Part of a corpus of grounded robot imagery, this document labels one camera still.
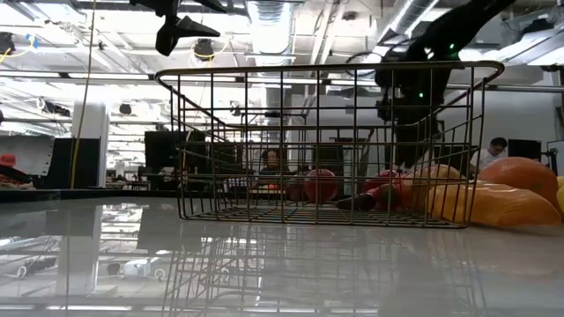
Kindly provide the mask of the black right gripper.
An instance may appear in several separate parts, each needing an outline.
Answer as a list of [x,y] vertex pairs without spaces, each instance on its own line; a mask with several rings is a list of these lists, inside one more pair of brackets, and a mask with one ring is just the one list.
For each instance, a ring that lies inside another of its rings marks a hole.
[[[431,106],[444,102],[449,81],[449,68],[430,67],[404,70],[377,70],[375,82],[382,88],[383,96],[375,105],[378,117],[385,122],[397,120],[398,124],[415,123],[428,116]],[[400,126],[395,130],[395,164],[411,169],[420,152],[426,152],[431,143],[441,138],[442,121],[423,121],[416,126]]]

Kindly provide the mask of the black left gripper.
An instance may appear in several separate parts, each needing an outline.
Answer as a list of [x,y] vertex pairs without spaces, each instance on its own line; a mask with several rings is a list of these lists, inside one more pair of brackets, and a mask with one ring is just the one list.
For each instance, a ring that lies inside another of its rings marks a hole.
[[[226,12],[219,0],[193,0],[217,12]],[[142,5],[158,17],[165,16],[165,23],[156,34],[155,49],[164,56],[170,56],[180,38],[219,37],[220,33],[208,26],[193,21],[190,17],[176,17],[178,0],[130,0],[131,5]]]

